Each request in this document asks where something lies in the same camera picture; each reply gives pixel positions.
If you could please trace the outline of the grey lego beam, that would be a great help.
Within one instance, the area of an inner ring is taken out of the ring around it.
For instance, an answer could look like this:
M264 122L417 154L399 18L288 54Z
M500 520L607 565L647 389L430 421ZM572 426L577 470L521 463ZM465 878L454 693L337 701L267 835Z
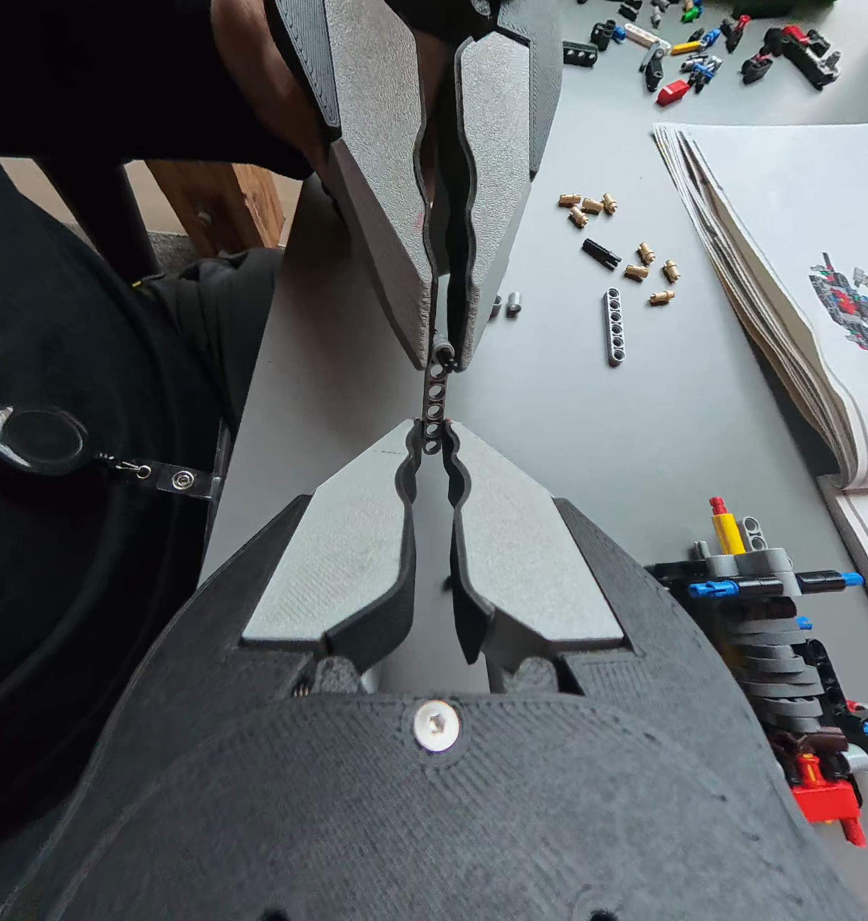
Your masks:
M625 359L623 311L620 290L607 288L601 297L606 361L612 368L622 366Z

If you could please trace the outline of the scattered tan lego pins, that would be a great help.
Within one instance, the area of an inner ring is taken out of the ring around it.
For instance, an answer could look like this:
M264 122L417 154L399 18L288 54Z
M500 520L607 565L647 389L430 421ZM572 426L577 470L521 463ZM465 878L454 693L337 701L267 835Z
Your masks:
M578 193L562 193L557 199L557 207L566 211L568 221L578 229L578 231L585 231L591 218L614 216L617 212L618 202L608 192L605 192L599 199L592 198L589 195L580 195ZM581 252L583 252L581 249L582 240L579 244ZM612 249L603 244L601 244L601 246L612 251ZM648 279L650 270L656 263L657 253L650 247L647 241L642 240L635 247L635 261L624 262L622 258L619 266L613 271L606 269L596 260L592 260L608 272L622 271L622 275L626 280L642 283ZM674 285L681 277L679 266L674 259L666 260L660 266L659 270L664 281L668 283L668 287L649 295L647 305L650 307L663 307L670 304L676 296Z

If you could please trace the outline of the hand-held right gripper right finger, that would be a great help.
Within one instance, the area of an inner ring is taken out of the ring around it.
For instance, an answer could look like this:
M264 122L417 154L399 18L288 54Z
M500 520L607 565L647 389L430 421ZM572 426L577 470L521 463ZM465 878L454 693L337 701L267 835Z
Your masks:
M444 429L463 656L497 666L617 649L624 631L553 495L457 422Z

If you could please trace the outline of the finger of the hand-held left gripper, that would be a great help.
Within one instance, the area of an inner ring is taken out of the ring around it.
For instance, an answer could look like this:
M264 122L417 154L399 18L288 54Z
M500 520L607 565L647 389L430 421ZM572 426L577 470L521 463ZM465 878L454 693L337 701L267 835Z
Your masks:
M382 1L332 1L325 16L340 137L331 170L385 315L414 367L428 363L435 265L419 173L427 126L417 41Z
M493 31L454 59L451 345L466 370L486 328L531 190L530 53Z

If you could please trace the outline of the pile of loose lego pieces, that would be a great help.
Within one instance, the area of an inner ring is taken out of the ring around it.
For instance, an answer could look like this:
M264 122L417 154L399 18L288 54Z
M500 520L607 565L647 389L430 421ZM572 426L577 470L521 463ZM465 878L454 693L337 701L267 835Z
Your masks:
M698 28L687 40L677 43L664 40L659 33L664 14L672 7L680 7L680 22L689 25L702 16L704 2L652 1L647 5L650 30L637 25L643 2L619 2L619 19L596 22L586 42L563 42L563 63L591 68L612 44L633 42L644 51L638 73L646 90L654 95L658 107L666 108L689 93L701 93L712 82L725 56L736 52L754 19L786 17L796 2L734 2L731 14L716 28ZM743 86L758 83L776 60L786 59L812 88L821 91L838 79L840 58L841 52L818 29L803 29L788 21L765 31L761 47L740 64L740 82Z

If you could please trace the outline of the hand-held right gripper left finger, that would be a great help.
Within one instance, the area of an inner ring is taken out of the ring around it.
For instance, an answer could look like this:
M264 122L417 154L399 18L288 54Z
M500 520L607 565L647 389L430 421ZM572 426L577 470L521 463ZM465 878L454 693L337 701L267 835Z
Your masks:
M407 419L317 487L242 632L246 646L372 670L413 623L420 422Z

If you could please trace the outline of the person's black top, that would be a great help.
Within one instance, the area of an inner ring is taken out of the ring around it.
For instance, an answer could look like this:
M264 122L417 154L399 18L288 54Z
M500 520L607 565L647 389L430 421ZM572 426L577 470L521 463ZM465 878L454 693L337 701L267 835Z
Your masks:
M89 454L212 470L220 398L167 310L0 166L0 409L60 410ZM136 662L194 588L207 504L90 460L0 458L0 838L76 776Z

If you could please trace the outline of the black furniture leg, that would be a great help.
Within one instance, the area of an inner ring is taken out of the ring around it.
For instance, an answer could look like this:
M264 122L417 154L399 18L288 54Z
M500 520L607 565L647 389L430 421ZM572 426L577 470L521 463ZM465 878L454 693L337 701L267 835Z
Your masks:
M101 155L41 156L35 162L124 281L161 272L123 162Z

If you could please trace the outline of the lego instruction booklet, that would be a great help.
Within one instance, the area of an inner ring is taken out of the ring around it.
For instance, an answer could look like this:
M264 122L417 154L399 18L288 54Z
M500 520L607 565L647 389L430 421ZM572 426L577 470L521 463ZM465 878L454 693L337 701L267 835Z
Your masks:
M656 123L739 320L833 454L824 480L868 569L868 123Z

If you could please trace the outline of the wooden post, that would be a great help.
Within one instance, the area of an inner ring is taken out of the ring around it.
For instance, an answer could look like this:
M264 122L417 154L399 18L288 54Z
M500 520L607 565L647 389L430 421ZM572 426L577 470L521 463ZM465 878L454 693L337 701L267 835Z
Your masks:
M268 169L188 160L145 164L198 256L280 246L285 215Z

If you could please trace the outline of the person's left forearm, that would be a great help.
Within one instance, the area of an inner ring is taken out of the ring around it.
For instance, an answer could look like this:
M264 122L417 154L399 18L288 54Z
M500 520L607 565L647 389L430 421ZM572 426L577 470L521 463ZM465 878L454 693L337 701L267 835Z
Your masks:
M0 156L313 168L221 62L211 2L0 1Z

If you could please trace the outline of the partly built lego model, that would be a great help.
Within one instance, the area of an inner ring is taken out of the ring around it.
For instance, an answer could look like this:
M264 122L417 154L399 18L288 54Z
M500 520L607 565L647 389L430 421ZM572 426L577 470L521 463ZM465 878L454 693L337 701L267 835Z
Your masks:
M797 571L767 544L760 523L709 499L718 551L704 541L687 560L648 572L725 661L756 715L786 783L810 823L838 824L867 847L858 775L868 776L868 702L848 698L797 600L862 588L859 571Z

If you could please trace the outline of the black lego beam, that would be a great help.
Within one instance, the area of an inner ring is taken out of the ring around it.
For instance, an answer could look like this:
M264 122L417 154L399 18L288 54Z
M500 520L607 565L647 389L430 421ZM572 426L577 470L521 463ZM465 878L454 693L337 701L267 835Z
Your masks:
M424 393L421 414L422 448L427 456L440 453L446 426L446 398L451 373L428 361L424 377Z

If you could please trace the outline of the person's dark trousers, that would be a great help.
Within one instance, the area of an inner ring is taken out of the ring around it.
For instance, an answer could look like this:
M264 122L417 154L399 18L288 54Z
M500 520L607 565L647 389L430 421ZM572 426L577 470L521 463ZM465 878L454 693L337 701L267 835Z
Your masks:
M141 280L138 291L158 303L190 345L237 436L256 369L284 252L250 248L197 260L179 272Z

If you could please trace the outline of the person's left hand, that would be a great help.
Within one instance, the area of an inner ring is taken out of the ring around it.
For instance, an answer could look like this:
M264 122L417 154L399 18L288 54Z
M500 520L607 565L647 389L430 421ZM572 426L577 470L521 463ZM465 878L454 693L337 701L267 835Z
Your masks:
M221 62L257 120L326 181L317 112L273 40L264 3L213 1L210 23Z

